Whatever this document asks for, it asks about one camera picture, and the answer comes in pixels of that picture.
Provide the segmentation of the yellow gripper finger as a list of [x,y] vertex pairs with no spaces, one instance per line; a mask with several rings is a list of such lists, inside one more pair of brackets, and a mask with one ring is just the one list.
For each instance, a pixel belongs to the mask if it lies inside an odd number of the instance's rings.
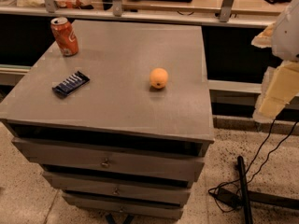
[[252,117],[270,122],[299,93],[299,62],[283,61],[277,68],[268,67],[261,88]]
[[251,45],[260,49],[271,48],[272,47],[271,39],[272,39],[274,27],[275,27],[274,23],[268,25],[262,32],[260,32],[252,39]]

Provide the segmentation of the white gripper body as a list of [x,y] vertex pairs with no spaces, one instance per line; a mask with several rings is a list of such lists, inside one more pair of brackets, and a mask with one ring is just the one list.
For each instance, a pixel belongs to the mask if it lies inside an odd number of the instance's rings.
[[299,0],[292,0],[278,16],[271,45],[281,60],[299,61]]

